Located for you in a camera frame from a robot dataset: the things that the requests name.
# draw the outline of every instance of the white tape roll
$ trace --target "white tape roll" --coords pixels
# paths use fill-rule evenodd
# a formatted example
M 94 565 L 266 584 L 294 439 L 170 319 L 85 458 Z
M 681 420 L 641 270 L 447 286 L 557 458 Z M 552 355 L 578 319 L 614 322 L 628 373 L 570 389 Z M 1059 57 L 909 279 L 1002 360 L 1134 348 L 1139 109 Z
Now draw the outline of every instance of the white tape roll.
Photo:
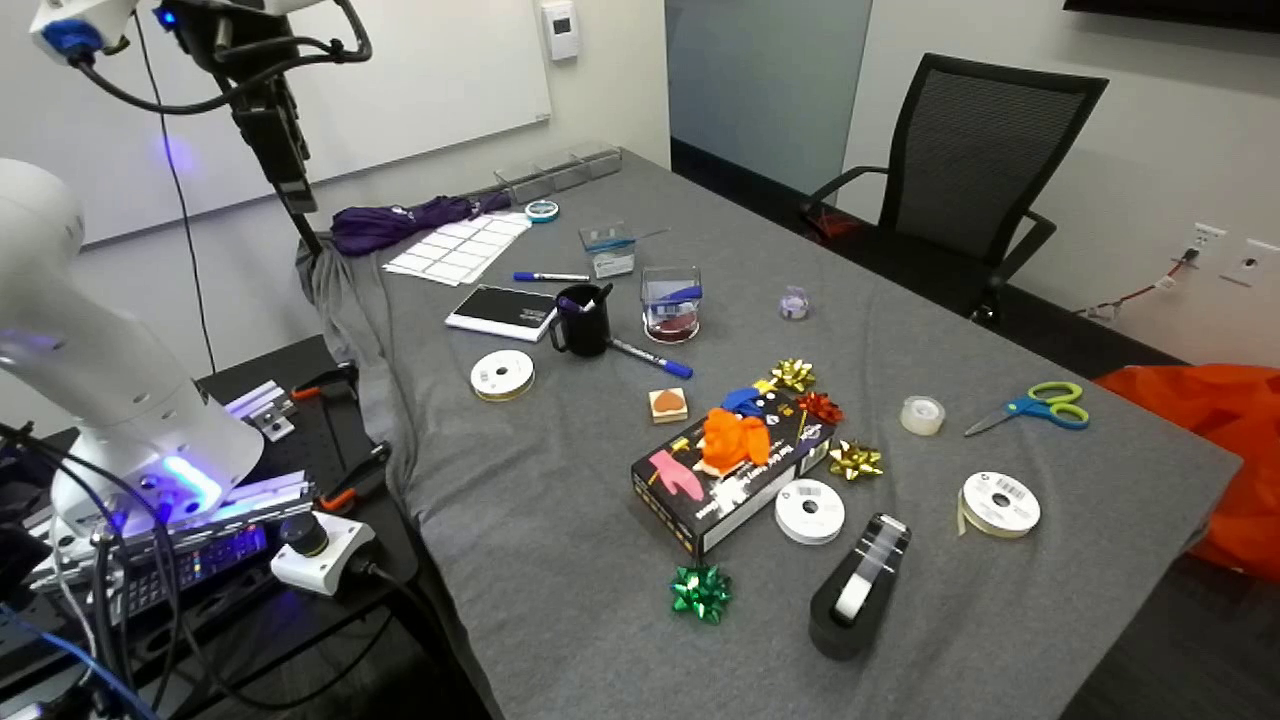
M 776 529 L 796 543 L 831 543 L 845 529 L 845 499 L 822 479 L 794 479 L 776 491 Z
M 472 362 L 472 390 L 485 400 L 520 395 L 533 383 L 533 355 L 526 353 L 490 353 Z
M 914 436 L 938 436 L 943 426 L 948 410 L 939 400 L 931 395 L 909 395 L 904 400 L 904 410 L 899 410 L 899 422 L 914 432 Z
M 1039 522 L 1039 499 L 1003 470 L 974 470 L 959 486 L 959 530 L 1030 536 Z

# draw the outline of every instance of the small box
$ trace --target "small box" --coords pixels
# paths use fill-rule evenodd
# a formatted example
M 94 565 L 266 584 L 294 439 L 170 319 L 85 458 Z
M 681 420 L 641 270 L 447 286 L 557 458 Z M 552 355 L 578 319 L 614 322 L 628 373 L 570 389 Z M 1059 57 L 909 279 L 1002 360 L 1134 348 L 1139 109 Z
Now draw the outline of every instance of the small box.
M 796 470 L 805 476 L 824 456 L 824 439 L 831 436 L 831 426 L 805 422 L 800 432 L 800 410 L 794 406 L 794 400 L 765 400 L 759 414 L 769 426 L 769 463 L 740 463 L 725 476 L 704 467 L 704 414 L 631 463 L 635 499 L 671 530 L 671 540 L 692 561 L 704 561 L 743 520 L 774 502 L 781 484 L 788 484 Z M 688 467 L 704 499 L 692 499 L 681 486 L 671 491 L 660 479 L 657 458 L 675 458 L 681 467 Z
M 685 389 L 647 390 L 647 420 L 652 422 L 685 422 L 688 420 Z

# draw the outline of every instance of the whiteboard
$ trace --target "whiteboard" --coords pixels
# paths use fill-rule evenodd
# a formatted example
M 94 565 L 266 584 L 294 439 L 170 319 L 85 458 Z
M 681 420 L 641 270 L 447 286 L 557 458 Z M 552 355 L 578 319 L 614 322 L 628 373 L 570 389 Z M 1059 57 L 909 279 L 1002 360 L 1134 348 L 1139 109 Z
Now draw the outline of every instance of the whiteboard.
M 65 174 L 88 221 L 88 239 L 158 226 L 180 217 L 161 114 L 129 109 L 57 64 L 27 39 L 38 0 L 0 4 L 0 157 Z M 552 112 L 541 14 L 533 0 L 356 0 L 373 34 L 369 64 L 308 64 L 290 70 L 308 174 L 334 178 L 375 165 L 439 152 Z M 163 105 L 216 97 L 216 84 L 177 48 L 139 0 Z M 356 48 L 335 4 L 294 10 L 294 28 Z M 137 44 L 96 68 L 132 97 L 154 97 Z M 174 152 L 191 213 L 273 194 L 234 112 L 174 114 Z

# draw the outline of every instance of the paper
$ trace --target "paper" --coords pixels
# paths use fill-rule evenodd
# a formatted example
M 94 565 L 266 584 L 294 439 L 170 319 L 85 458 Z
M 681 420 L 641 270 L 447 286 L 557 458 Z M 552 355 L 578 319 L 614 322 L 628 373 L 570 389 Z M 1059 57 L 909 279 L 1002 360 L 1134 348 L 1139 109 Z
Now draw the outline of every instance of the paper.
M 421 274 L 431 285 L 477 285 L 485 268 L 533 225 L 526 213 L 490 213 L 477 221 L 446 225 L 403 248 L 397 261 L 383 268 L 397 274 Z

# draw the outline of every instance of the orange bag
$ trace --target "orange bag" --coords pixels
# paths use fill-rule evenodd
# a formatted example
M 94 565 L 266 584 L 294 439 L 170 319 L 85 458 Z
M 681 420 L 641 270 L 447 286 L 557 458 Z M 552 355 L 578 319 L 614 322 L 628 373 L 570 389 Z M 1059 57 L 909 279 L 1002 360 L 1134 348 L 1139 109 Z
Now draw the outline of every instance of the orange bag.
M 1280 579 L 1280 373 L 1232 362 L 1120 366 L 1099 383 L 1246 458 L 1196 557 L 1258 579 Z

